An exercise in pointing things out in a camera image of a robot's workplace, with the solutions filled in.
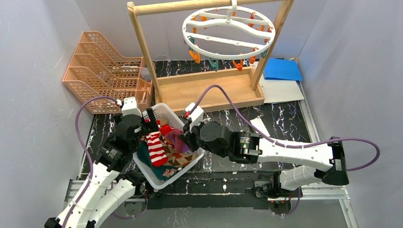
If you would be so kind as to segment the purple sock with yellow cuff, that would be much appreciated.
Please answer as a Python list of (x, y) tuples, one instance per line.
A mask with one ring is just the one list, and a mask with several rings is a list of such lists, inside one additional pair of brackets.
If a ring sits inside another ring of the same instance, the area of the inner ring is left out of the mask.
[(164, 139), (166, 140), (166, 144), (171, 146), (177, 153), (189, 153), (190, 148), (179, 137), (181, 134), (182, 134), (182, 131), (174, 128), (173, 130), (169, 131), (164, 136)]

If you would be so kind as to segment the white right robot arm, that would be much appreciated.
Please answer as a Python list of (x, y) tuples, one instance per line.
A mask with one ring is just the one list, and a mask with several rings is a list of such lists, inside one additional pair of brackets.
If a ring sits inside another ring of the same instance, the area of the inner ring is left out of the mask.
[(218, 122), (186, 124), (179, 139), (194, 152), (199, 148), (241, 164), (258, 162), (294, 163), (297, 167), (278, 171), (270, 183), (254, 187), (267, 198), (287, 197), (311, 183), (344, 186), (349, 183), (341, 143), (310, 146), (308, 143), (267, 140), (258, 132), (232, 132)]

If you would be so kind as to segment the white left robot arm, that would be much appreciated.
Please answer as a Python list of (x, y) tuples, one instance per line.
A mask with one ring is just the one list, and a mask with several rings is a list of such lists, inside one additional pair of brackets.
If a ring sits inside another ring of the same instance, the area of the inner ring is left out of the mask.
[(145, 181), (136, 171), (121, 171), (134, 152), (145, 147), (146, 135), (159, 129), (159, 121), (135, 114), (116, 121), (115, 131), (100, 148), (83, 185), (58, 216), (45, 222), (46, 228), (98, 228)]

